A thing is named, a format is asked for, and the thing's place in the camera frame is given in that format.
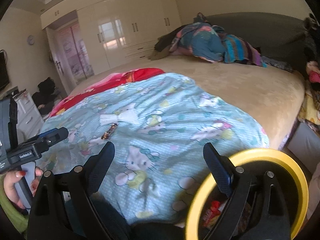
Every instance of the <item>yellow bucket rim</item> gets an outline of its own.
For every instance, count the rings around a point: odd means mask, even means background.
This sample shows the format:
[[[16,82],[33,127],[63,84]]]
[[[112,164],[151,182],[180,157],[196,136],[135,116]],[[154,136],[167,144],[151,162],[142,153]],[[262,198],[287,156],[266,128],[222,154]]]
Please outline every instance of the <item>yellow bucket rim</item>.
[[[307,214],[309,191],[306,177],[299,165],[287,154],[272,149],[250,149],[234,154],[230,157],[234,166],[241,166],[256,161],[267,161],[280,165],[292,176],[298,189],[298,210],[291,228],[291,239],[298,234]],[[186,240],[198,240],[198,225],[200,215],[209,194],[216,186],[211,174],[207,176],[198,189],[191,203],[186,222]]]

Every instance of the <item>striped towel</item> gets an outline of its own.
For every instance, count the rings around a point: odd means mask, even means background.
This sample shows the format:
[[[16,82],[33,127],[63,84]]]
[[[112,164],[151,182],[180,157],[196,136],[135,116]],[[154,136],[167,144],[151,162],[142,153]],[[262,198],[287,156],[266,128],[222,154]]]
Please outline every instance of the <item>striped towel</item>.
[[[259,52],[243,39],[228,34],[222,41],[226,48],[224,56],[225,63],[233,63],[235,61],[248,61],[246,64],[254,64],[261,67],[267,67],[261,60]]]

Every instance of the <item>hello kitty blanket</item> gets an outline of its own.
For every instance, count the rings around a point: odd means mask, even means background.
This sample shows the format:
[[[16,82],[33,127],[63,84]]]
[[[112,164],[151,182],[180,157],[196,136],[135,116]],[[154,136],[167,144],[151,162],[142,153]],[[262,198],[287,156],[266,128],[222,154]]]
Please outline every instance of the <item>hello kitty blanket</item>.
[[[132,224],[175,222],[209,171],[202,150],[221,155],[268,147],[263,128],[247,113],[206,93],[185,76],[165,73],[90,96],[47,120],[43,132],[66,127],[68,139],[38,166],[54,173],[83,165],[100,152],[112,123],[116,155],[100,192]]]

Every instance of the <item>mattress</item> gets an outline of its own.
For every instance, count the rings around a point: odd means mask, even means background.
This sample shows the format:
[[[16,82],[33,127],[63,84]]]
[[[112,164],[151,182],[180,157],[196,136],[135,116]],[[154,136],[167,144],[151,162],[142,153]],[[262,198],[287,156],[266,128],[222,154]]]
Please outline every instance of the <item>mattress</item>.
[[[137,60],[90,77],[79,84],[71,95],[82,92],[111,73],[147,67],[188,76],[206,92],[247,112],[264,128],[273,149],[278,149],[290,132],[304,99],[303,78],[298,74],[272,66],[212,64],[188,56]]]

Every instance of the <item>hand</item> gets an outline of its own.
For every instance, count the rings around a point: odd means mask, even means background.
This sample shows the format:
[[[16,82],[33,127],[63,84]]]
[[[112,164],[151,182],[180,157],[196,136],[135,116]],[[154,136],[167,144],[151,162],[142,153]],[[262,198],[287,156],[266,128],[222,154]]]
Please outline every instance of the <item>hand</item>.
[[[36,167],[36,179],[34,179],[31,183],[31,192],[32,195],[35,196],[36,190],[39,186],[39,176],[42,176],[42,170]],[[22,177],[26,175],[25,171],[9,171],[4,178],[4,192],[7,195],[8,199],[17,205],[19,208],[25,209],[22,204],[21,199],[18,196],[18,193],[14,187],[14,184],[19,182]]]

